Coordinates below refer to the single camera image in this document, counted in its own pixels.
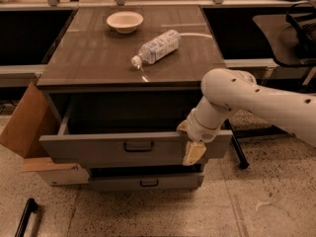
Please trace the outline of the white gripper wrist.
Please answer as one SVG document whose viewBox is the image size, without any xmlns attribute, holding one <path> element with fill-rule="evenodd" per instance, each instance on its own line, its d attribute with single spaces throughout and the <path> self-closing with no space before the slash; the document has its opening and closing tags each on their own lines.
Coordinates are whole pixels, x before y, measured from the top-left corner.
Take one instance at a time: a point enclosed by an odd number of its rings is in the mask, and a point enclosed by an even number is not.
<svg viewBox="0 0 316 237">
<path fill-rule="evenodd" d="M 203 143 L 211 142 L 219 133 L 223 123 L 223 115 L 218 112 L 191 110 L 187 121 L 183 120 L 177 131 L 187 132 L 191 141 L 187 142 L 184 166 L 194 165 L 205 153 Z"/>
</svg>

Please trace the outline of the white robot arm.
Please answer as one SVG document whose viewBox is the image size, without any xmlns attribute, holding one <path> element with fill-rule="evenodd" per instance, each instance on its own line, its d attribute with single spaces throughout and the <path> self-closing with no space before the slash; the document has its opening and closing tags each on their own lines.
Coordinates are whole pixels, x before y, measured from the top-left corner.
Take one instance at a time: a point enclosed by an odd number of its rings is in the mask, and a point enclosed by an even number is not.
<svg viewBox="0 0 316 237">
<path fill-rule="evenodd" d="M 316 146 L 316 96 L 268 88 L 246 71 L 216 68 L 200 83 L 202 97 L 178 129 L 189 141 L 183 159 L 194 165 L 222 124 L 240 110 L 264 119 L 296 138 Z"/>
</svg>

